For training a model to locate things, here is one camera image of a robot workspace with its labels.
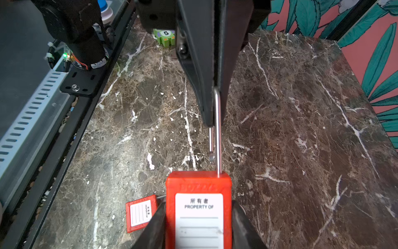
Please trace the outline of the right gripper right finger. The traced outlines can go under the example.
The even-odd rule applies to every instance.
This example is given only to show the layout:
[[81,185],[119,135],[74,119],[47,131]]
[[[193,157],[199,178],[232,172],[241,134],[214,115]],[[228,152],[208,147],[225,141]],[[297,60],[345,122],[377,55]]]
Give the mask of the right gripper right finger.
[[267,249],[250,222],[243,207],[235,200],[232,201],[232,248],[233,249]]

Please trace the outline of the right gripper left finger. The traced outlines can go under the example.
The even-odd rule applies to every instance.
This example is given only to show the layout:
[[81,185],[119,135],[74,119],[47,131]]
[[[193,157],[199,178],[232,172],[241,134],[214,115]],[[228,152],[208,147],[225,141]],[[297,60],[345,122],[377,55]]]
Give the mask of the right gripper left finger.
[[164,249],[165,248],[166,203],[159,205],[154,216],[146,226],[132,249]]

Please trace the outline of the red padlock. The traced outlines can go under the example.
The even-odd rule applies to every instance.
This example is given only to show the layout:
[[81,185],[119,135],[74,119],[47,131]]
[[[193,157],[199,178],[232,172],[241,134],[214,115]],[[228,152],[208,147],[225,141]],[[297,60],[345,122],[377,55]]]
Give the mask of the red padlock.
[[154,216],[159,204],[165,197],[166,195],[151,195],[127,202],[125,204],[127,233],[144,229]]
[[214,171],[175,171],[166,180],[165,248],[232,248],[232,180],[222,167],[221,96],[214,89]]

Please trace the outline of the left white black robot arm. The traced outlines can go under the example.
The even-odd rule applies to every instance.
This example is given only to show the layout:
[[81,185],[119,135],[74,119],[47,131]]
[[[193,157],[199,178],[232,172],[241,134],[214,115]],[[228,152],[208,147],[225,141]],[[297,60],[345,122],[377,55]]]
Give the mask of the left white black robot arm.
[[[89,70],[105,57],[95,34],[102,25],[97,1],[35,1],[51,36],[68,45]],[[204,125],[214,122],[214,91],[225,114],[239,52],[271,12],[270,1],[136,1],[143,28],[173,30],[176,53],[200,108]]]

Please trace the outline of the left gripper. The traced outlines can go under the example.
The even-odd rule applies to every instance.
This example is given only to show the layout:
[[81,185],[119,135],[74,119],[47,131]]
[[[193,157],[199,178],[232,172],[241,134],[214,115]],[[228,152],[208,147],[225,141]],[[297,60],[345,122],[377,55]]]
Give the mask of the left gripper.
[[222,102],[238,54],[271,12],[270,1],[135,1],[147,31],[177,31],[178,60],[192,86],[205,126],[214,125],[214,59]]

